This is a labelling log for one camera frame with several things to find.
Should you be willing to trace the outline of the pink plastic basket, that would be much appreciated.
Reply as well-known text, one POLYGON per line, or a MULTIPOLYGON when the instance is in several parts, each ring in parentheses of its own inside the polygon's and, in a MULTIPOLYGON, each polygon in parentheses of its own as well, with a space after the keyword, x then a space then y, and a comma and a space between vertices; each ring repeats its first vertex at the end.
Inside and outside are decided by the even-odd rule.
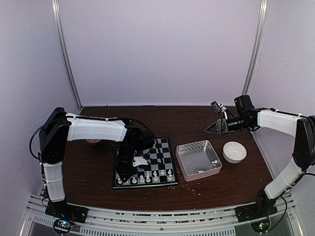
POLYGON ((222 168, 222 163, 213 149, 210 141, 198 141, 176 147, 176 157, 185 181, 193 181, 216 175, 222 168), (197 174, 197 168, 203 163, 217 160, 217 166, 209 171, 197 174))

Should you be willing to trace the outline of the white ceramic bowl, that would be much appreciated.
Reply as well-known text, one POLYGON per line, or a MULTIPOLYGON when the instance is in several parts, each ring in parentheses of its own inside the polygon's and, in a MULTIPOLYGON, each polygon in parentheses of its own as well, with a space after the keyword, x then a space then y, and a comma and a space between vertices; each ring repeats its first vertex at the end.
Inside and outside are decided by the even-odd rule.
POLYGON ((247 156, 246 148, 239 142, 227 142, 223 146, 223 157, 231 164, 238 164, 242 162, 247 156))

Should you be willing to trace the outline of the front aluminium rail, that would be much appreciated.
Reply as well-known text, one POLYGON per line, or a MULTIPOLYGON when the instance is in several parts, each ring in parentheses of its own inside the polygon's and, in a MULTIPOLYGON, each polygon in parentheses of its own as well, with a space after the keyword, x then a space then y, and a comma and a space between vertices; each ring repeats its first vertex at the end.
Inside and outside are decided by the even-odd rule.
POLYGON ((291 195, 277 200, 269 217, 240 222, 236 206, 178 211, 131 211, 89 207, 86 221, 75 223, 68 236, 259 236, 257 227, 270 223, 268 236, 303 236, 291 195))

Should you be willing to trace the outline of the left aluminium frame post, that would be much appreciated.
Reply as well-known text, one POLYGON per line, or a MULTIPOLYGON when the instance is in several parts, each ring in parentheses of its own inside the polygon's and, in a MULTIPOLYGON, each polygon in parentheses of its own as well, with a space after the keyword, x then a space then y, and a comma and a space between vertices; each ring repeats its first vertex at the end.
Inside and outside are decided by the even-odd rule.
POLYGON ((65 40, 64 31, 63 31, 62 16, 61 16, 61 11, 60 11, 60 1, 52 0, 51 3, 52 3, 53 16, 54 16, 54 20, 55 20, 55 24, 57 28, 59 43, 61 47, 61 53, 62 53, 64 67, 65 67, 66 77, 69 82, 70 90, 74 97, 77 109, 81 111, 83 109, 83 105, 79 97, 78 89, 74 80, 74 76, 73 76, 73 72, 72 72, 72 68, 70 64, 70 59, 68 55, 68 50, 66 46, 66 40, 65 40))

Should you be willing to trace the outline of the aluminium frame post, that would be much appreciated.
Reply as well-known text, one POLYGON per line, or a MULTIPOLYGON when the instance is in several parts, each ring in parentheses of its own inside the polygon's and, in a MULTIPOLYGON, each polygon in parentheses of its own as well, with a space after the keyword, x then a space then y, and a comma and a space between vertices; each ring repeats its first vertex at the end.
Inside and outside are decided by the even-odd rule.
POLYGON ((249 63, 249 67, 247 70, 247 75, 245 79, 245 83, 242 90, 242 95, 249 95, 252 89, 257 64, 258 64, 258 57, 260 54, 263 38, 264 38, 264 31, 265 31, 265 24, 267 20, 267 12, 268 12, 268 0, 261 0, 260 7, 259 7, 259 14, 257 19, 257 26, 256 26, 256 33, 252 48, 252 55, 249 63))
POLYGON ((60 11, 60 1, 52 0, 51 3, 52 3, 53 16, 54 16, 54 20, 55 20, 55 24, 57 28, 59 43, 61 47, 61 53, 62 53, 64 67, 65 67, 66 77, 69 82, 70 90, 74 97, 77 109, 81 111, 83 109, 83 105, 79 97, 78 89, 74 80, 74 76, 73 76, 73 72, 72 72, 72 68, 70 64, 70 59, 68 55, 68 50, 66 46, 66 40, 65 40, 64 31, 63 31, 62 16, 61 16, 61 11, 60 11))

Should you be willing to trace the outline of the black white chessboard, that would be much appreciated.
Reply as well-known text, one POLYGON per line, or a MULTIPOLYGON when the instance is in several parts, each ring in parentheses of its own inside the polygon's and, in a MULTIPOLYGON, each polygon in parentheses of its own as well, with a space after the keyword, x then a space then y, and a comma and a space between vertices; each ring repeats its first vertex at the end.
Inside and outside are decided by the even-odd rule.
POLYGON ((175 166, 175 161, 172 153, 171 142, 169 137, 159 137, 155 140, 155 144, 151 149, 144 150, 140 152, 140 156, 149 162, 149 165, 143 165, 137 167, 137 173, 134 174, 129 179, 129 184, 118 184, 118 180, 121 180, 116 172, 114 172, 113 185, 114 190, 119 189, 135 189, 144 187, 162 187, 162 186, 172 186, 178 185, 178 176, 175 166), (160 171, 164 170, 165 174, 161 175, 160 171), (168 180, 168 170, 172 171, 172 180, 168 180), (150 182, 146 182, 146 172, 150 172, 150 182), (153 172, 157 172, 158 181, 155 182, 153 178, 153 172), (145 182, 140 182, 140 176, 144 177, 145 182), (137 183, 132 183, 132 178, 137 179, 137 183))

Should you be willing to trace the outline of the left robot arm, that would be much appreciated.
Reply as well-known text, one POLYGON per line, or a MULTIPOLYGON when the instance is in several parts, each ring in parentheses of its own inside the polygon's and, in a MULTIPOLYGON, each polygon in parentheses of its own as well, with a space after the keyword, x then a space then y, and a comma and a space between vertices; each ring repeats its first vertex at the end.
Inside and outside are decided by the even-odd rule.
POLYGON ((39 128, 40 153, 44 182, 52 211, 59 218, 67 218, 71 208, 63 188, 62 165, 66 144, 70 141, 112 141, 114 164, 122 182, 137 171, 135 157, 150 149, 156 136, 148 128, 142 130, 140 121, 132 118, 98 118, 67 113, 57 107, 39 128))

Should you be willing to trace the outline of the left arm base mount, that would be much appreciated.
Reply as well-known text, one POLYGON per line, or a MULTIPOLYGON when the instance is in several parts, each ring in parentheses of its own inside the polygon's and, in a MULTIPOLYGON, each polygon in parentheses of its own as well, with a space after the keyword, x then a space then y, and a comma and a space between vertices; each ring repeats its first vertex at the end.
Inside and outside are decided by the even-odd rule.
POLYGON ((59 236, 68 234, 76 223, 85 223, 88 209, 83 206, 75 206, 67 203, 64 199, 60 202, 52 202, 48 197, 41 200, 45 214, 55 217, 53 230, 59 236))

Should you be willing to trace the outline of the right aluminium frame post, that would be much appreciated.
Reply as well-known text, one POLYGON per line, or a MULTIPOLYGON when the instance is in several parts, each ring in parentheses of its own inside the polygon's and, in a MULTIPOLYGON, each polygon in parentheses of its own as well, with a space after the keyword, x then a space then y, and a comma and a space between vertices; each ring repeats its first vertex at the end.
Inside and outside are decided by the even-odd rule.
POLYGON ((257 19, 257 26, 256 26, 256 33, 252 48, 252 55, 249 63, 249 67, 247 70, 247 75, 245 79, 245 83, 242 90, 242 95, 249 95, 252 89, 257 64, 258 64, 258 57, 260 54, 263 38, 264 38, 264 31, 265 31, 265 24, 267 20, 267 12, 268 12, 268 0, 261 0, 260 7, 259 7, 259 14, 257 19))

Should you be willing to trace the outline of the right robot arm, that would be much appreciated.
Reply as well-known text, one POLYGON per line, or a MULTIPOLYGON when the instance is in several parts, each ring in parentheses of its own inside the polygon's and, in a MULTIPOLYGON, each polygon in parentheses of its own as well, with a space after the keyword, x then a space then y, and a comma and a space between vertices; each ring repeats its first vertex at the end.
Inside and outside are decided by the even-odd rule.
POLYGON ((211 107, 221 118, 204 129, 205 133, 226 135, 248 130, 269 147, 288 147, 292 156, 282 170, 257 194, 252 212, 264 216, 274 202, 292 189, 315 164, 315 117, 293 114, 274 108, 256 108, 249 95, 234 99, 237 114, 232 114, 223 104, 213 101, 211 107))

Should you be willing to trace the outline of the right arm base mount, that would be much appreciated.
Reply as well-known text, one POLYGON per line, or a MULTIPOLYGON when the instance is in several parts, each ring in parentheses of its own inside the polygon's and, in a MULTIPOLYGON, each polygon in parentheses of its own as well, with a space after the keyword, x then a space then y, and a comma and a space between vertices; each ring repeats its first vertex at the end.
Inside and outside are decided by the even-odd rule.
POLYGON ((264 192, 258 193, 253 204, 235 208, 238 222, 252 221, 251 228, 254 232, 268 232, 271 229, 270 215, 278 212, 275 207, 276 200, 269 199, 264 192))

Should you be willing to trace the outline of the red patterned bowl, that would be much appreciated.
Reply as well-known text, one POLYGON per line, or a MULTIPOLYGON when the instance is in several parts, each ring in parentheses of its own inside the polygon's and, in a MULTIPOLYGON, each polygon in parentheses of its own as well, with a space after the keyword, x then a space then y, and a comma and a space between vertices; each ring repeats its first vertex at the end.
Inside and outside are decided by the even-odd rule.
POLYGON ((92 146, 97 146, 101 143, 101 140, 96 139, 86 139, 86 142, 92 146))

